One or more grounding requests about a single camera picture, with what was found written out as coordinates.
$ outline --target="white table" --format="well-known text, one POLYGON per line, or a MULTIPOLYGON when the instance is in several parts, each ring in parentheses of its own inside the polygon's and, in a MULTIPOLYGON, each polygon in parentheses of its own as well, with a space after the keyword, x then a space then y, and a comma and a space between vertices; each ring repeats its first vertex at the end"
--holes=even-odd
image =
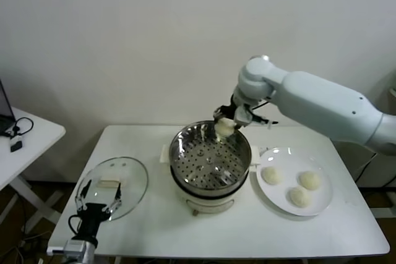
MULTIPOLYGON (((9 184, 37 208, 38 211, 26 223, 25 232, 29 233, 43 216, 54 224, 58 222, 60 213, 52 210, 50 206, 61 198, 62 193, 56 191, 44 202, 30 190, 29 184, 19 174, 56 143, 65 134, 65 129, 58 124, 19 109, 13 108, 12 110, 16 119, 28 117, 34 122, 34 127, 32 131, 23 136, 23 147, 13 153, 10 152, 9 139, 0 137, 0 190, 9 184)), ((18 126, 23 132, 30 127, 30 123, 20 121, 18 126)), ((7 216, 16 200, 17 196, 15 195, 1 213, 0 223, 7 216)))
MULTIPOLYGON (((175 194, 168 168, 160 164, 164 144, 177 126, 109 126, 83 173, 100 162, 131 156, 148 170, 148 191, 131 213, 103 223, 97 255, 165 258, 309 258, 379 255, 389 244, 330 140, 305 127, 247 127, 251 145, 304 147, 324 165, 334 187, 332 203, 314 218, 289 215, 274 206, 257 188, 250 173, 241 195, 227 211, 192 216, 175 194)), ((75 214, 74 193, 48 243, 62 250, 73 236, 67 219, 75 214)))

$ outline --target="steamed bun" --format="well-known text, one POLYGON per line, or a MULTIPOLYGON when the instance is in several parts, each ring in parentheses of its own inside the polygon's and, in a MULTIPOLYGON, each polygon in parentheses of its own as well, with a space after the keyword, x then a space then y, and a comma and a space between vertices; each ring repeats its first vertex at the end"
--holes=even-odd
POLYGON ((312 200, 311 200, 311 195, 308 193, 308 191, 302 187, 295 187, 292 188, 289 191, 289 196, 291 201, 293 202, 294 205, 297 207, 308 207, 312 200))
POLYGON ((317 190, 321 186, 321 178, 313 171, 306 171, 299 176, 301 185, 308 190, 317 190))
POLYGON ((265 167, 261 171, 261 177, 267 184, 270 185, 277 185, 283 180, 283 177, 280 174, 279 170, 277 170, 273 166, 265 167))

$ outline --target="white side table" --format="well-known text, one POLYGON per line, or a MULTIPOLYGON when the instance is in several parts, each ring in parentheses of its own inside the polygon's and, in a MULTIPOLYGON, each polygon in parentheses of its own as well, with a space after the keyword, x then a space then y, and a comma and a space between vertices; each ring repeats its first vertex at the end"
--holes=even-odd
MULTIPOLYGON (((19 109, 13 108, 12 110, 16 119, 20 117, 30 118, 34 122, 34 128, 24 135, 24 146, 13 153, 10 152, 9 140, 5 137, 0 137, 0 190, 9 184, 37 208, 37 212, 26 223, 25 232, 29 233, 42 217, 45 217, 54 224, 58 222, 60 213, 53 210, 51 206, 62 197, 62 193, 60 191, 55 191, 55 193, 44 202, 30 189, 29 184, 19 174, 56 143, 65 134, 65 129, 58 124, 19 109)), ((21 121, 19 126, 23 131, 24 126, 29 128, 30 124, 27 121, 21 121)), ((17 201, 17 198, 18 197, 14 195, 5 207, 0 215, 0 223, 2 223, 7 216, 8 212, 17 201)))

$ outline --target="floor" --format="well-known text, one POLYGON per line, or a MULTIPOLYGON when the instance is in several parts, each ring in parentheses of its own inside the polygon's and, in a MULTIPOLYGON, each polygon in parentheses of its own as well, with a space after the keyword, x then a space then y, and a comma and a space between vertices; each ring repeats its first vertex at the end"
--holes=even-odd
MULTIPOLYGON (((46 200, 55 190, 60 190, 64 193, 64 196, 60 201, 55 204, 54 208, 59 212, 62 212, 68 198, 74 188, 73 184, 56 184, 56 183, 33 183, 33 190, 43 200, 46 200)), ((14 190, 10 187, 6 187, 0 191, 0 211, 4 209, 8 201, 14 195, 14 190)), ((370 194, 366 195, 366 201, 370 207, 388 207, 390 202, 384 194, 370 194)), ((43 264, 58 264, 61 262, 61 257, 49 257, 45 254, 47 241, 50 238, 51 232, 54 229, 54 225, 49 221, 42 219, 35 229, 27 235, 24 235, 21 231, 24 225, 25 215, 27 218, 31 217, 35 212, 34 207, 31 206, 26 200, 22 198, 19 200, 7 218, 0 225, 0 264, 36 264, 39 259, 43 259, 43 264), (24 260, 21 261, 20 255, 18 254, 15 246, 20 246, 21 239, 26 238, 23 247, 19 248, 21 256, 24 260)), ((379 219, 379 226, 384 232, 386 238, 391 246, 390 253, 380 257, 362 257, 350 259, 347 263, 351 264, 393 264, 396 263, 396 219, 379 219)), ((333 263, 324 261, 323 259, 309 260, 309 264, 316 263, 333 263)), ((113 263, 114 259, 109 258, 109 262, 113 263)), ((284 259, 284 260, 169 260, 169 259, 137 259, 137 258, 123 258, 121 264, 293 264, 302 263, 298 259, 284 259)))

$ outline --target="laptop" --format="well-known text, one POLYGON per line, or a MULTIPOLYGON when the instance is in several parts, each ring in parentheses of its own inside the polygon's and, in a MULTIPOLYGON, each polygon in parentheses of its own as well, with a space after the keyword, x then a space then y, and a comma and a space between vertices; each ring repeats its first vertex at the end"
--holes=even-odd
POLYGON ((0 134, 15 123, 14 113, 0 80, 0 134))

